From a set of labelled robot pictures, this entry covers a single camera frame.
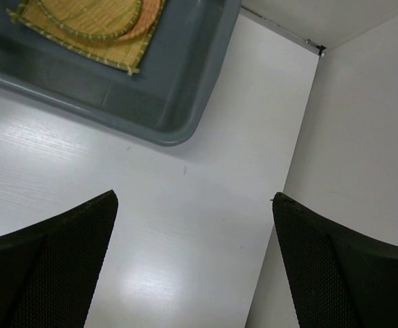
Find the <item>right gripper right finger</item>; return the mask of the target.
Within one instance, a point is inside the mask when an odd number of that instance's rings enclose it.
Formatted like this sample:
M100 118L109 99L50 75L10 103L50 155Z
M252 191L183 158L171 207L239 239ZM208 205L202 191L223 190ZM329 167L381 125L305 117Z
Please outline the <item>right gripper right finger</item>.
M398 246L277 193L276 235L300 327L398 327Z

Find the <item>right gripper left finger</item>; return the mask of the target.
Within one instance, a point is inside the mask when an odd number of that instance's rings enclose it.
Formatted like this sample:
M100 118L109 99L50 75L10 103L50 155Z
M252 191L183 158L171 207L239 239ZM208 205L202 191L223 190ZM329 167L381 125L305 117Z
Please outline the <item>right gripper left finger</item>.
M84 327L117 209L107 191L0 236L0 327Z

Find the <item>square bamboo mat tray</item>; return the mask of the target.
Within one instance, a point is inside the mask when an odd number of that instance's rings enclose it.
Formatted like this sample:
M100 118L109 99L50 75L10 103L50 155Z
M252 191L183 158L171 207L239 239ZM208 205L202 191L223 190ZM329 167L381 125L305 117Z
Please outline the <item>square bamboo mat tray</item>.
M165 2L152 26L140 36L127 41L84 40L60 30L37 7L34 1L23 1L15 12L7 10L13 22L19 22L56 44L83 57L110 67L125 70L129 75L138 73L138 65L156 30Z

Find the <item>round green-rimmed bamboo tray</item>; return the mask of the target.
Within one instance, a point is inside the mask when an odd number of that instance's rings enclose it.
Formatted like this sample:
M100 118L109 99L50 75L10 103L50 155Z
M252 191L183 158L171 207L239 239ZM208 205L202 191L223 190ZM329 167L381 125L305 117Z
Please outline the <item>round green-rimmed bamboo tray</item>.
M42 13L61 30L88 40L115 39L132 29L142 1L36 1Z

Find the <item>round orange woven tray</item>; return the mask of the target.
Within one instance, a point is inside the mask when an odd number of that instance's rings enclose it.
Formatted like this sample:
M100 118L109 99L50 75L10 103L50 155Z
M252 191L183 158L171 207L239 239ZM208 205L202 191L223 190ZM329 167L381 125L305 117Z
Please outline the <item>round orange woven tray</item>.
M137 22L132 29L120 36L118 40L131 40L146 32L155 22L161 5L161 0L142 0L142 8Z

